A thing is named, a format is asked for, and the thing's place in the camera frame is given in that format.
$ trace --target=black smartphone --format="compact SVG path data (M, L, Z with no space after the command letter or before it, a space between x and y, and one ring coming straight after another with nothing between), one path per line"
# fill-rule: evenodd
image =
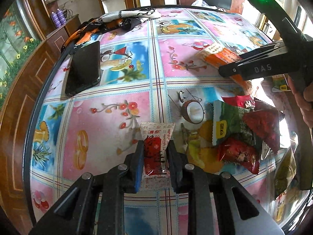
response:
M74 53L66 81L65 94L72 97L97 85L100 80L100 42L93 42Z

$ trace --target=flower painting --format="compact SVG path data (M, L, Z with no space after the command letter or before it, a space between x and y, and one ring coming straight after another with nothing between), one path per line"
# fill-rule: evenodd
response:
M218 76L218 71L197 57L214 41L208 38L160 39L159 47L166 77Z
M33 138L32 166L53 173L58 131L65 103L44 105Z
M148 41L101 48L100 85L149 79Z
M107 172L123 163L142 139L139 124L150 122L149 92L98 96L76 101L66 136L63 176Z

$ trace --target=purple spray can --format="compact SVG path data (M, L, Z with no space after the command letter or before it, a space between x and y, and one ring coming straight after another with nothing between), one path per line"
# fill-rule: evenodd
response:
M62 25L64 25L64 24L66 23L66 19L65 19L65 17L64 17L63 11L60 10L60 9L57 9L57 16L58 16L58 18L59 18L59 20L60 20L60 23L61 23Z
M51 18L52 18L52 20L53 20L55 26L56 26L57 28L59 28L59 27L61 26L61 23L60 23L60 20L58 19L57 14L54 13L54 12L52 12Z

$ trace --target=human hand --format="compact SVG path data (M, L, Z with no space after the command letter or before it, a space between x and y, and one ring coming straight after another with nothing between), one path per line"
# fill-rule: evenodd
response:
M313 109L310 103L313 101L313 82L304 90L303 95L295 89L291 77L288 77L288 85L295 96L295 100L303 115L303 120L309 128L313 128Z

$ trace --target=snack packet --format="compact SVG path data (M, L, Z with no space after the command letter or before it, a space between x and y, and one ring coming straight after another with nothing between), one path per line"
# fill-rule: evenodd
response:
M165 150L171 139L175 123L141 123L140 131L144 140L145 174L166 175Z
M229 105L242 107L245 109L253 109L255 102L251 95L235 96L235 97L222 97L223 101Z
M260 160L254 147L230 136L218 146L218 160L239 163L252 174L259 173Z
M280 147L279 111L257 110L243 115L243 121L265 143L277 152Z
M241 60L240 56L225 48L222 44L219 43L211 44L210 46L197 53L197 56L204 62L210 64L217 69L222 65ZM238 85L240 85L245 93L252 94L254 92L250 80L243 80L242 76L239 74L231 76L230 78Z
M272 76L273 88L272 92L290 91L286 77L284 74Z
M213 102L213 112L213 146L222 143L234 133L240 133L245 143L255 144L252 130L242 120L243 115L250 110L216 100Z
M284 154L275 171L275 198L284 192L297 173L295 157L290 147Z

